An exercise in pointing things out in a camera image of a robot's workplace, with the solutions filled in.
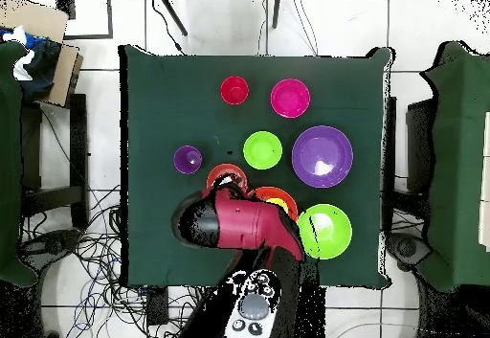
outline purple plate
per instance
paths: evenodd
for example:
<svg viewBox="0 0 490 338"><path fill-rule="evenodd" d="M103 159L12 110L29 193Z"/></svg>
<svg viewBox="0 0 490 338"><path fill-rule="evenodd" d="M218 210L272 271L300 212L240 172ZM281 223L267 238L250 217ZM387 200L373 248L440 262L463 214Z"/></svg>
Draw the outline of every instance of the purple plate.
<svg viewBox="0 0 490 338"><path fill-rule="evenodd" d="M342 131L317 125L298 137L292 160L296 175L306 185L331 188L347 176L352 166L352 146Z"/></svg>

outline plate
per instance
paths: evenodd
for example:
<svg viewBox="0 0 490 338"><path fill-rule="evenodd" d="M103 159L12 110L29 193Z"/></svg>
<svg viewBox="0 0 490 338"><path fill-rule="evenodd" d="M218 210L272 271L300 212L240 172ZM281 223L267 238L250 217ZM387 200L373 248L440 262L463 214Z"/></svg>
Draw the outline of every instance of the plate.
<svg viewBox="0 0 490 338"><path fill-rule="evenodd" d="M317 204L298 219L304 252L313 258L332 259L345 251L352 239L347 215L331 204Z"/></svg>
<svg viewBox="0 0 490 338"><path fill-rule="evenodd" d="M310 104L310 92L306 85L297 79L281 80L271 92L274 111L287 119L299 117Z"/></svg>
<svg viewBox="0 0 490 338"><path fill-rule="evenodd" d="M326 125L303 131L292 151L296 175L313 188L338 185L349 173L352 159L352 146L346 135Z"/></svg>
<svg viewBox="0 0 490 338"><path fill-rule="evenodd" d="M282 155L279 138L268 131L254 132L243 145L243 156L252 168L269 169L276 165Z"/></svg>

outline purple bowl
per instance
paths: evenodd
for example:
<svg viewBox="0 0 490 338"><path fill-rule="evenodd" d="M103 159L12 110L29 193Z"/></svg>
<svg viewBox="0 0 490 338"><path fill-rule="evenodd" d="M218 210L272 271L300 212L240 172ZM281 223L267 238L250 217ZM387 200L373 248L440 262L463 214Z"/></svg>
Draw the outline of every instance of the purple bowl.
<svg viewBox="0 0 490 338"><path fill-rule="evenodd" d="M352 166L352 146L342 131L317 125L298 137L292 160L296 175L306 185L331 188L347 176Z"/></svg>
<svg viewBox="0 0 490 338"><path fill-rule="evenodd" d="M173 155L173 165L184 174L195 173L203 162L201 152L193 146L181 146Z"/></svg>

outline tiled floor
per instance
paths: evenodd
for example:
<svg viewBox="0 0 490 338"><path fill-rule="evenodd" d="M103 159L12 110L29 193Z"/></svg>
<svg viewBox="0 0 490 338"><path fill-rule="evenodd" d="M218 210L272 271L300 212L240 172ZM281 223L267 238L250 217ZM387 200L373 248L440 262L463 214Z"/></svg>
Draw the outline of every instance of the tiled floor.
<svg viewBox="0 0 490 338"><path fill-rule="evenodd" d="M264 21L262 0L171 0L189 31L184 38L160 0L155 5L167 18L168 28L186 54L265 54L265 30L260 47L257 39ZM274 0L269 0L269 26ZM151 8L151 0L111 0L112 39L77 39L66 43L80 47L84 56L77 92L87 95L89 123L90 186L101 199L120 179L119 44L138 45L156 55L177 55L162 18ZM296 0L301 10L301 2ZM407 175L404 113L409 103L432 95L418 75L432 65L439 44L462 39L481 53L490 51L490 21L484 18L477 0L302 0L315 29L320 55L364 56L373 47L390 46L396 53L390 76L391 95L398 99L396 126L396 187L403 189ZM95 18L106 14L94 11ZM272 56L310 56L294 0L281 0L278 28L269 28L268 53ZM68 151L68 114L44 106L64 148ZM42 131L41 170L46 188L68 184L69 164L47 124ZM101 205L119 202L112 193ZM91 206L95 205L94 197ZM49 213L40 230L70 228L66 208ZM92 231L104 232L103 220ZM386 257L386 272L392 285L386 290L326 288L326 338L413 338L418 318L418 294L412 274L401 272ZM42 295L46 328L64 337L72 328L77 304L90 278L75 257L63 259L49 270ZM170 295L185 294L171 288ZM182 301L174 302L179 310ZM108 317L109 308L94 308L93 333L99 338L145 338L134 326ZM159 335L165 332L158 330ZM68 338L80 333L71 329ZM79 338L93 338L90 330Z"/></svg>

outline bowl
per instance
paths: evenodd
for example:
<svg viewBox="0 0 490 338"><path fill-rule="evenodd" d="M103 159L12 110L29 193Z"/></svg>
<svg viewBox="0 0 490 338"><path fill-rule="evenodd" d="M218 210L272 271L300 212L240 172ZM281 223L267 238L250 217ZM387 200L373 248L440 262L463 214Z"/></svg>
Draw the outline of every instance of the bowl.
<svg viewBox="0 0 490 338"><path fill-rule="evenodd" d="M346 135L326 125L303 131L291 155L296 175L313 188L331 188L342 182L350 171L352 158Z"/></svg>
<svg viewBox="0 0 490 338"><path fill-rule="evenodd" d="M243 145L243 156L252 168L269 169L276 165L282 155L279 138L268 131L254 132Z"/></svg>
<svg viewBox="0 0 490 338"><path fill-rule="evenodd" d="M242 104L249 95L249 86L244 78L230 76L223 80L220 89L221 97L231 105Z"/></svg>
<svg viewBox="0 0 490 338"><path fill-rule="evenodd" d="M299 117L310 104L310 92L306 85L297 79L281 80L271 92L274 111L287 119Z"/></svg>
<svg viewBox="0 0 490 338"><path fill-rule="evenodd" d="M209 189L214 181L220 177L223 176L227 173L230 173L231 175L234 175L232 180L244 191L247 190L247 176L245 176L245 173L243 172L242 169L240 169L238 166L233 165L233 164L221 164L212 169L210 174L208 175L208 179L206 180L206 186Z"/></svg>
<svg viewBox="0 0 490 338"><path fill-rule="evenodd" d="M298 219L304 252L316 259L332 259L344 252L352 239L347 215L330 204L317 204Z"/></svg>
<svg viewBox="0 0 490 338"><path fill-rule="evenodd" d="M260 200L280 205L288 215L295 221L298 221L298 207L295 199L283 189L272 186L263 186L254 190L254 194Z"/></svg>
<svg viewBox="0 0 490 338"><path fill-rule="evenodd" d="M203 162L201 152L194 146L181 146L173 155L173 165L184 174L195 173Z"/></svg>

